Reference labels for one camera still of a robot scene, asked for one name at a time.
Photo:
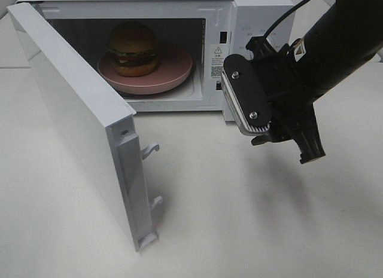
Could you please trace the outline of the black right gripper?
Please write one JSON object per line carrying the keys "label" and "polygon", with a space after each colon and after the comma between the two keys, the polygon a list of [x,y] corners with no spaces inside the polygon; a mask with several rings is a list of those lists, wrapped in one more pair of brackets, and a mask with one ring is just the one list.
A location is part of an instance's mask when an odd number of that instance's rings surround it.
{"label": "black right gripper", "polygon": [[276,51],[254,36],[246,49],[253,52],[251,62],[231,54],[221,73],[222,91],[239,131],[257,136],[253,146],[295,141],[301,164],[325,156],[310,84],[293,70],[292,48],[284,44]]}

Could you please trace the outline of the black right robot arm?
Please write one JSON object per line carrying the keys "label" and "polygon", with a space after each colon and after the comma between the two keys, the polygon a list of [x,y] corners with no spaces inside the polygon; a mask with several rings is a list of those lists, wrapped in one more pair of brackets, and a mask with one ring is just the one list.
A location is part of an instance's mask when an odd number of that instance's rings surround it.
{"label": "black right robot arm", "polygon": [[292,44],[254,36],[253,59],[226,57],[222,91],[240,132],[253,145],[295,141],[301,163],[323,157],[313,104],[382,48],[381,22],[382,0],[335,0]]}

